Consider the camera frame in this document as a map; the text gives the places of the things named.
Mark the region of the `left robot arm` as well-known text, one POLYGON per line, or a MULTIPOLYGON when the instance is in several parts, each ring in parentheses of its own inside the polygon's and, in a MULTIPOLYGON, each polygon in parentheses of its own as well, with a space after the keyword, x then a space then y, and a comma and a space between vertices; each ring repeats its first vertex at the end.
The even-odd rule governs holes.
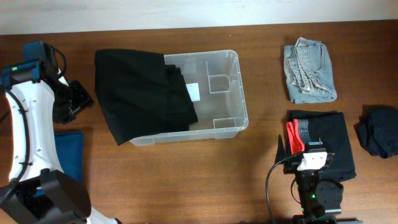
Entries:
POLYGON ((82 180, 83 136, 56 133, 93 104, 80 82, 59 69, 59 49, 41 40, 1 71, 10 107, 13 162, 1 209, 17 223, 116 223, 93 208, 82 180))

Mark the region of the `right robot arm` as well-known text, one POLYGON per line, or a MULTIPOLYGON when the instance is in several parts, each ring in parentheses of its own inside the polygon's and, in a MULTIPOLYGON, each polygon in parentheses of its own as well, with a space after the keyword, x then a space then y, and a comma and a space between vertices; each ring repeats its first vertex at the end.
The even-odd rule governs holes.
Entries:
POLYGON ((284 167, 284 174, 294 175, 292 184, 297 186, 302 214, 293 216, 293 223, 363 222, 356 218, 337 218, 342 212, 344 187, 335 180, 320 177, 321 172, 330 165, 333 156, 333 153, 326 151, 321 141, 310 142, 305 145, 303 152, 288 155, 282 136, 279 136, 275 162, 267 177, 279 165, 284 167))

